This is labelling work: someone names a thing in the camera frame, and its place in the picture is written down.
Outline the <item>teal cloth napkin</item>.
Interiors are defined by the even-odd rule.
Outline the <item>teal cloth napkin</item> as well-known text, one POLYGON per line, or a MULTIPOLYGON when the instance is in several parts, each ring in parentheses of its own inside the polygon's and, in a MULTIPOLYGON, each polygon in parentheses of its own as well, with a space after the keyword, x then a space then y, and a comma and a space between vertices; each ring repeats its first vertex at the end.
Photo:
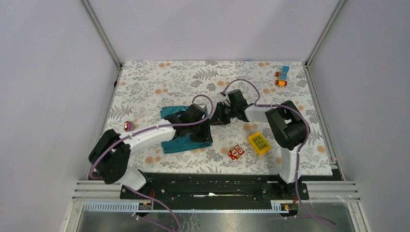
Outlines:
MULTIPOLYGON (((179 111, 186 111, 188 106, 166 106, 160 111, 161 118, 179 111)), ((161 142, 164 154, 178 153, 212 146, 213 142, 194 142, 189 135, 171 141, 161 142)))

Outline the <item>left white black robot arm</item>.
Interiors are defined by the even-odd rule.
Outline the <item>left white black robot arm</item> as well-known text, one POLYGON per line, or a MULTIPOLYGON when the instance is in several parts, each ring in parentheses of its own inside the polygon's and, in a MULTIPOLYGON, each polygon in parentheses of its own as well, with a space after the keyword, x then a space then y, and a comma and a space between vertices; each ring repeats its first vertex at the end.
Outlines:
POLYGON ((88 160, 105 184, 121 184, 131 189, 139 199, 149 195, 150 186, 142 171, 129 165, 133 151, 189 136, 195 142, 210 141, 207 110, 191 104, 186 110, 164 116, 156 125, 137 131, 117 133, 109 129, 103 133, 88 160))

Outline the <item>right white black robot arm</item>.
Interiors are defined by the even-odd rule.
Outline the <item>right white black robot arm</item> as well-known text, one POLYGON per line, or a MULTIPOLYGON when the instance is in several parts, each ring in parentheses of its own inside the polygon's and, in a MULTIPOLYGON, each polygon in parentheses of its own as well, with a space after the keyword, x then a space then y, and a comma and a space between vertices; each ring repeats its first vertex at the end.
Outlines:
POLYGON ((244 122, 268 123, 275 141, 281 147, 282 165, 277 186, 278 195, 289 199, 296 193, 300 178, 300 150, 307 142, 310 127, 293 101, 281 104, 248 103, 240 90, 228 93, 228 100, 218 102, 210 123, 227 125, 232 118, 244 122))

